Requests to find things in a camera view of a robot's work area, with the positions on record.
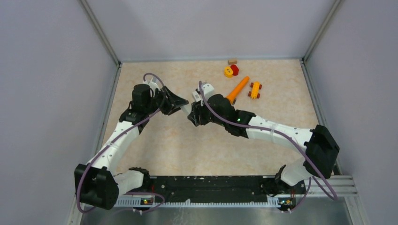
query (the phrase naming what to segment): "beige mat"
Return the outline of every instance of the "beige mat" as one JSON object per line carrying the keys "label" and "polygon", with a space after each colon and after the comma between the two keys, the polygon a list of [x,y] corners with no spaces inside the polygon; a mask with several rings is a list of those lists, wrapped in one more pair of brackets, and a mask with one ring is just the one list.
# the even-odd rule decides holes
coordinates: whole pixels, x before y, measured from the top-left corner
{"label": "beige mat", "polygon": [[[299,60],[239,60],[240,72],[233,78],[223,74],[227,65],[226,61],[123,63],[104,141],[131,101],[134,85],[142,82],[146,72],[157,74],[172,92],[190,102],[199,80],[227,96],[249,76],[236,109],[289,126],[315,127],[317,119]],[[254,81],[262,84],[256,100],[247,96]],[[135,166],[151,175],[269,175],[298,157],[298,153],[270,142],[234,137],[216,124],[194,127],[179,111],[171,116],[155,115],[130,145],[117,170],[124,172]]]}

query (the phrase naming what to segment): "metal floor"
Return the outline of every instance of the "metal floor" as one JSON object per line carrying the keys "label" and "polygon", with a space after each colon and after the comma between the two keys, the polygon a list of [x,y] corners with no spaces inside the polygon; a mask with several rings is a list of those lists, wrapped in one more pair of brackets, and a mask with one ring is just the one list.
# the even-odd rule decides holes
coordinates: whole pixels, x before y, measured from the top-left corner
{"label": "metal floor", "polygon": [[257,208],[159,208],[140,215],[129,208],[95,209],[83,215],[81,225],[351,225],[344,201],[305,199],[297,211]]}

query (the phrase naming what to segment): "yellow toy car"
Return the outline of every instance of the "yellow toy car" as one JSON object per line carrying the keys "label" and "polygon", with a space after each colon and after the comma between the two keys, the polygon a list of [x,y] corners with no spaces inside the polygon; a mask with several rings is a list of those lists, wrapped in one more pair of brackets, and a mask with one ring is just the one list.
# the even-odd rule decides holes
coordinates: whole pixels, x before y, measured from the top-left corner
{"label": "yellow toy car", "polygon": [[262,88],[260,82],[256,81],[250,84],[252,91],[249,91],[249,97],[252,99],[260,98],[259,90]]}

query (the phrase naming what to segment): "orange toy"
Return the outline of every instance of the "orange toy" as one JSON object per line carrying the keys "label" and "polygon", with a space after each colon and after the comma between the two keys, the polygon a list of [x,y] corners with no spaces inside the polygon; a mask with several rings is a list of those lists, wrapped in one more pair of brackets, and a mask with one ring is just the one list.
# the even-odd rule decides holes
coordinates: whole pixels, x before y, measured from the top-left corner
{"label": "orange toy", "polygon": [[260,82],[256,81],[250,84],[250,87],[253,88],[252,91],[249,91],[249,97],[252,99],[260,98],[259,90],[262,88]]}
{"label": "orange toy", "polygon": [[244,86],[249,82],[250,77],[245,77],[243,80],[236,86],[236,88],[227,96],[227,99],[231,102],[234,102],[236,96],[240,93],[240,91],[244,88]]}

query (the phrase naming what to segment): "wooden block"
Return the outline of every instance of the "wooden block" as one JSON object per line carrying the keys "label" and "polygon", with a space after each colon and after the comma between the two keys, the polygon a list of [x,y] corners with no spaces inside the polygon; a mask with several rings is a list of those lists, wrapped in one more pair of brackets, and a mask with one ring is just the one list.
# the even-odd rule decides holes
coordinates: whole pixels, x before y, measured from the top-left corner
{"label": "wooden block", "polygon": [[233,64],[236,64],[236,63],[237,63],[237,59],[236,58],[228,60],[228,65],[233,65]]}

